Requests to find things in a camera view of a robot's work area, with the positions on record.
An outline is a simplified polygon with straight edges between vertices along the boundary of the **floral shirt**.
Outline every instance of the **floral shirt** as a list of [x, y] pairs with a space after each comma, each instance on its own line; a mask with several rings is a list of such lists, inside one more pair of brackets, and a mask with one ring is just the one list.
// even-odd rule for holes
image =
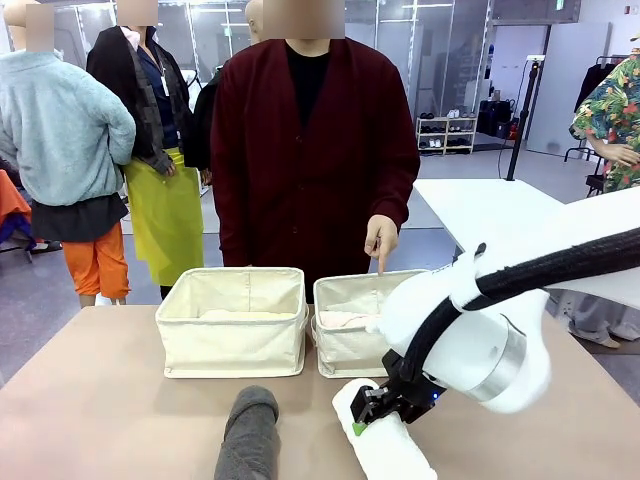
[[[591, 134], [609, 143], [626, 143], [640, 152], [640, 49], [633, 49], [580, 105], [571, 126], [578, 140]], [[605, 192], [640, 186], [640, 165], [608, 162]]]

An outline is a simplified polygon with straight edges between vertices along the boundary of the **orange cloth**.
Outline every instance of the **orange cloth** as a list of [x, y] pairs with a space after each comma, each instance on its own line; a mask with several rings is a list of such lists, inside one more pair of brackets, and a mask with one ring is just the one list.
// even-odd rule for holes
[[22, 213], [31, 223], [31, 207], [11, 182], [7, 172], [0, 170], [0, 225], [10, 213]]
[[102, 293], [111, 299], [127, 296], [129, 266], [124, 259], [120, 222], [95, 242], [64, 242], [62, 248], [79, 295]]

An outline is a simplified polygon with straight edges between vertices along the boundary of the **black stand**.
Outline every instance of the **black stand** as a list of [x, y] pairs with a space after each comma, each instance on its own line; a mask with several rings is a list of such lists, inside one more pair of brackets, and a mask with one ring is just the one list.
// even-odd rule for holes
[[509, 172], [507, 173], [506, 180], [512, 182], [514, 180], [513, 175], [516, 173], [516, 163], [518, 163], [518, 155], [520, 154], [520, 146], [522, 145], [522, 138], [524, 137], [524, 128], [527, 124], [527, 118], [529, 117], [529, 104], [531, 103], [531, 97], [533, 96], [533, 87], [536, 84], [536, 77], [540, 70], [540, 64], [533, 62], [531, 66], [531, 72], [529, 73], [529, 85], [527, 86], [527, 94], [524, 97], [524, 105], [522, 106], [522, 112], [520, 112], [520, 123], [518, 124], [518, 133], [516, 137], [516, 143], [513, 146], [513, 152], [511, 152], [511, 163], [509, 163]]

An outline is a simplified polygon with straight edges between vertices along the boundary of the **shoe rack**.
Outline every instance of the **shoe rack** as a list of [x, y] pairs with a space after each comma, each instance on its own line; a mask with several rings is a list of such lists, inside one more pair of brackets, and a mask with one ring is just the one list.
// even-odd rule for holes
[[420, 153], [473, 152], [478, 118], [474, 116], [419, 118], [416, 141]]

